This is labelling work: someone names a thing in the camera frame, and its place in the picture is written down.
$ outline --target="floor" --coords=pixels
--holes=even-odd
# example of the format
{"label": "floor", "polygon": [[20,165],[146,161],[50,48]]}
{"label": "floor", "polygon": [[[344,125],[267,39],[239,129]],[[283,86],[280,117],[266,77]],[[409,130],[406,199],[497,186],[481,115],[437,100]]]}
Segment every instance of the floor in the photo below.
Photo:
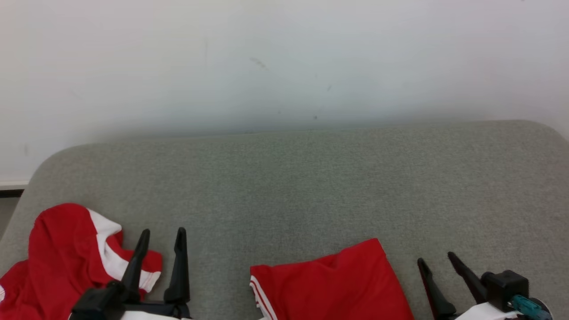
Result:
{"label": "floor", "polygon": [[20,198],[0,198],[0,239]]}

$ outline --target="black clamp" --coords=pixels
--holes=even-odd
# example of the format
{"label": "black clamp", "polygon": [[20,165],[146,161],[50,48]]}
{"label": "black clamp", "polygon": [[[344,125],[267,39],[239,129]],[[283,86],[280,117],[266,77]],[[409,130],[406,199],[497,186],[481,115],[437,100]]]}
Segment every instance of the black clamp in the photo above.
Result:
{"label": "black clamp", "polygon": [[126,311],[144,311],[173,318],[189,316],[188,251],[184,228],[178,229],[174,252],[176,260],[170,287],[164,291],[164,301],[141,301],[138,291],[142,260],[148,251],[150,230],[142,231],[134,254],[121,281],[111,281],[103,289],[88,289],[72,309],[69,320],[120,320]]}

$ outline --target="red shorts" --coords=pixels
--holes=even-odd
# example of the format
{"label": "red shorts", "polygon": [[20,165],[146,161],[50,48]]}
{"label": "red shorts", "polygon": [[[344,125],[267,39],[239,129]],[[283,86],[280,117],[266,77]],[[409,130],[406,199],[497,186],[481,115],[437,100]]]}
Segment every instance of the red shorts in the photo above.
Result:
{"label": "red shorts", "polygon": [[267,320],[413,320],[377,239],[315,261],[252,266],[250,286]]}

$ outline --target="gray fabric upholstery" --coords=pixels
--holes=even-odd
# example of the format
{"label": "gray fabric upholstery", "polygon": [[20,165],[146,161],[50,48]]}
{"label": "gray fabric upholstery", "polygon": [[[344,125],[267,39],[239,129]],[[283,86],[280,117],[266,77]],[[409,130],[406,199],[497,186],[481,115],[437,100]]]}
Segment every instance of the gray fabric upholstery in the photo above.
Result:
{"label": "gray fabric upholstery", "polygon": [[258,319],[249,266],[315,259],[379,238],[417,319],[430,309],[423,257],[460,311],[474,304],[446,258],[476,273],[513,269],[569,314],[569,145],[527,121],[287,132],[95,144],[64,150],[32,178],[0,242],[0,273],[27,256],[40,211],[85,205],[125,230],[150,228],[168,285],[188,231],[197,319]]}

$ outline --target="baseboard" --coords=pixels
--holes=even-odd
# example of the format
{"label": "baseboard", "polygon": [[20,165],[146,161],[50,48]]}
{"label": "baseboard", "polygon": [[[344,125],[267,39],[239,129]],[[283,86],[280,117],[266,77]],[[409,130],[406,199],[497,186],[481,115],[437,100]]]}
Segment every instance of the baseboard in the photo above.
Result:
{"label": "baseboard", "polygon": [[28,180],[22,181],[0,181],[0,192],[4,190],[23,190],[28,186]]}

